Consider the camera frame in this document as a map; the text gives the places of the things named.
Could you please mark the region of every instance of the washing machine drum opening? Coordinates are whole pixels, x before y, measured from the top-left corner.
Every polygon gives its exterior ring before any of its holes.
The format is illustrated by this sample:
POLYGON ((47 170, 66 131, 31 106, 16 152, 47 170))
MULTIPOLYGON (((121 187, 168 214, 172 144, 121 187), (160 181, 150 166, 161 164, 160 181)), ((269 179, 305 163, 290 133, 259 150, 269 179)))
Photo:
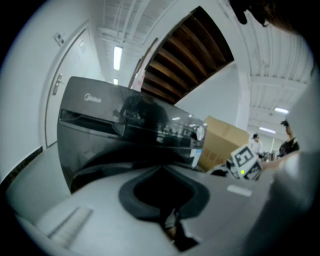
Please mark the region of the washing machine drum opening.
POLYGON ((119 191, 119 200, 131 215, 162 226, 173 210, 179 219, 198 216, 209 197, 205 186, 167 166, 128 181, 119 191))

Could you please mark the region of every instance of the floor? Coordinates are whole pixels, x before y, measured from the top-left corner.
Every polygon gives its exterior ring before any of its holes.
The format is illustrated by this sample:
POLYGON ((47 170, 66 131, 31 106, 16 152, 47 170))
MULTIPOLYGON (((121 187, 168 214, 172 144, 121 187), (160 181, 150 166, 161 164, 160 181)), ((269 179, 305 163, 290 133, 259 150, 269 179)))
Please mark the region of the floor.
POLYGON ((69 195, 57 143, 26 166, 6 191, 9 205, 32 224, 69 195))

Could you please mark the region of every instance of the door frame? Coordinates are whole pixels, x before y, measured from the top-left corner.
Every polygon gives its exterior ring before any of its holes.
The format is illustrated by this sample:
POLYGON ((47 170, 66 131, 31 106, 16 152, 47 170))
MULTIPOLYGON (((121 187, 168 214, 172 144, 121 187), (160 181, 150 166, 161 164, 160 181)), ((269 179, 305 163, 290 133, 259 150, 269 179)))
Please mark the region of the door frame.
POLYGON ((41 132, 40 141, 41 141, 43 149, 47 149, 50 146, 55 144, 55 143, 53 143, 51 145, 48 145, 47 135, 46 135, 48 103, 49 103, 50 94, 51 94, 53 87, 54 87, 55 77, 57 76, 58 70, 59 70, 62 62, 64 61, 67 53, 69 52, 70 48, 73 46, 75 41, 82 35, 82 33, 85 30, 88 31, 94 53, 97 53, 97 49, 94 44, 95 41, 93 40, 93 35, 91 33, 91 31, 93 31, 92 29, 93 29, 93 27, 92 27, 92 24, 89 19, 87 21, 85 21, 83 24, 81 24, 81 26, 79 26, 75 30, 75 32, 73 34, 71 34, 71 36, 68 38, 68 40, 66 40, 65 44, 61 47, 59 53, 57 54, 56 58, 54 59, 52 65, 50 67, 47 79, 45 81, 45 87, 44 87, 42 95, 41 95, 43 100, 42 100, 42 103, 40 106, 40 109, 42 110, 41 116, 39 119, 40 132, 41 132))

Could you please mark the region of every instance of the person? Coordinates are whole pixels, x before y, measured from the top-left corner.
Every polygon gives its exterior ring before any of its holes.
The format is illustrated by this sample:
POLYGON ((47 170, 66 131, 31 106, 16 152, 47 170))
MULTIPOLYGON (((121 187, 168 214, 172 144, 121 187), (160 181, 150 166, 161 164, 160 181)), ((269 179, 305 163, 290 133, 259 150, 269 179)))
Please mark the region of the person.
POLYGON ((281 122, 281 125, 285 126, 285 132, 289 136, 289 139, 285 141, 279 149, 278 157, 283 158, 284 156, 299 150, 297 139, 294 137, 293 132, 287 120, 281 122))
POLYGON ((256 154, 259 155, 259 153, 262 152, 263 144, 260 141, 260 138, 257 133, 255 133, 251 139, 251 142, 249 144, 250 149, 256 154))
POLYGON ((289 136, 289 139, 280 146, 279 155, 278 155, 280 159, 261 163, 263 170, 266 170, 266 169, 276 170, 279 167, 279 164, 281 162, 286 161, 289 157, 299 153, 300 148, 299 148, 298 141, 294 137, 288 121, 287 120, 282 121, 281 125, 285 126, 285 131, 286 131, 286 134, 289 136))

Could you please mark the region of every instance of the cardboard box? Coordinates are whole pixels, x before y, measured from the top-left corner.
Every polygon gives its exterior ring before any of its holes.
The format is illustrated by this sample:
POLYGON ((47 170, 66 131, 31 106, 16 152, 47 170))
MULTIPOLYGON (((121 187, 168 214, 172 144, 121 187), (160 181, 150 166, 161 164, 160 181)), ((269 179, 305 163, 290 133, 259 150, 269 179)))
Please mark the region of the cardboard box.
POLYGON ((231 152, 248 144, 250 135, 245 130, 211 116, 208 116, 205 122, 207 131, 198 165, 208 171, 214 166, 224 164, 231 157, 231 152))

